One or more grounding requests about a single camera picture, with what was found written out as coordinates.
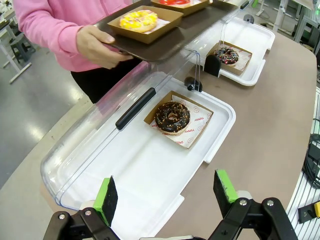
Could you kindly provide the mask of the person's right hand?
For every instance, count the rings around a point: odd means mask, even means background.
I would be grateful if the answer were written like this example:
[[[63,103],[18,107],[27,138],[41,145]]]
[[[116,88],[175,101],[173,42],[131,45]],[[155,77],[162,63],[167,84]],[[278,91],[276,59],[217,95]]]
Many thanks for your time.
[[[102,68],[112,69],[120,62],[133,59],[131,55],[110,50],[106,45],[115,39],[94,25],[82,27],[76,34],[76,46],[79,53]]]

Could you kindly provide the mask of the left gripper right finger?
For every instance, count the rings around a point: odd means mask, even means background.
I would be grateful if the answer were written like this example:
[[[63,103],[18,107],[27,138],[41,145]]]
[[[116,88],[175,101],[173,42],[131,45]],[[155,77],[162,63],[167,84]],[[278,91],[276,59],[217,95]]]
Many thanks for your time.
[[[216,169],[213,192],[223,219],[210,240],[236,240],[243,229],[252,229],[260,240],[296,240],[298,237],[278,198],[261,203],[239,197],[227,172]]]

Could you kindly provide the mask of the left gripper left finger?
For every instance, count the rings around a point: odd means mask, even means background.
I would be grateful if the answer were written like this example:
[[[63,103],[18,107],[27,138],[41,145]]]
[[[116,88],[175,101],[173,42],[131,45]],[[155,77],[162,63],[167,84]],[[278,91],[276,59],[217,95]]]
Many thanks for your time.
[[[118,203],[114,178],[102,181],[93,206],[85,207],[71,215],[67,211],[55,212],[49,221],[51,240],[118,240],[112,230]]]

